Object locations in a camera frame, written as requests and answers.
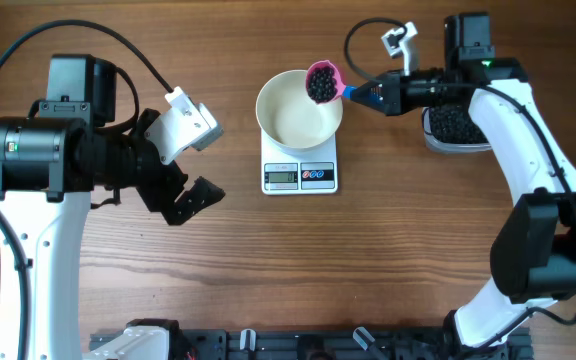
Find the pink scoop blue handle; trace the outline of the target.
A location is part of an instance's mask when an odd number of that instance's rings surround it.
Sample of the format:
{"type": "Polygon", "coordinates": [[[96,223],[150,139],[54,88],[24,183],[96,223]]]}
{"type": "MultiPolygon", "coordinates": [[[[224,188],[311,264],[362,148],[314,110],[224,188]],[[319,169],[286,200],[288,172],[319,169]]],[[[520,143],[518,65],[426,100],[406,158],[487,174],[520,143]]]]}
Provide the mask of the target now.
{"type": "Polygon", "coordinates": [[[326,104],[339,98],[350,98],[355,86],[347,85],[341,71],[329,60],[312,64],[307,70],[307,95],[316,104],[326,104]]]}

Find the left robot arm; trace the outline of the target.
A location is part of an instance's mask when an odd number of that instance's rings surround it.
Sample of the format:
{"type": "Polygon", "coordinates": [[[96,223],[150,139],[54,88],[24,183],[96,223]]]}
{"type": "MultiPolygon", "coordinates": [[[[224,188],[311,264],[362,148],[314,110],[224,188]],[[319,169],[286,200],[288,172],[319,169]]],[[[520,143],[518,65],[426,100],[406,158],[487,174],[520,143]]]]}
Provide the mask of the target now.
{"type": "Polygon", "coordinates": [[[0,118],[0,357],[78,359],[80,250],[92,191],[135,188],[180,225],[223,191],[176,164],[222,135],[203,104],[175,88],[168,111],[114,121],[123,71],[90,55],[51,59],[47,95],[29,117],[0,118]]]}

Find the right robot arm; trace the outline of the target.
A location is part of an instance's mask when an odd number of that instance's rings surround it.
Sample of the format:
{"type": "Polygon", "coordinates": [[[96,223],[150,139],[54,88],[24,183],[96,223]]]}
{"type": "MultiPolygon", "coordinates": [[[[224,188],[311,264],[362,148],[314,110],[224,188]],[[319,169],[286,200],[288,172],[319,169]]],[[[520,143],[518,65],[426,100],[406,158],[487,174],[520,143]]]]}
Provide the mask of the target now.
{"type": "Polygon", "coordinates": [[[382,42],[403,68],[366,74],[348,96],[387,116],[459,104],[490,145],[513,209],[491,247],[490,280],[449,313],[438,352],[485,359],[531,316],[550,316],[555,303],[576,298],[576,168],[542,119],[520,62],[496,55],[487,14],[446,18],[441,69],[418,67],[414,34],[411,24],[390,20],[382,42]]]}

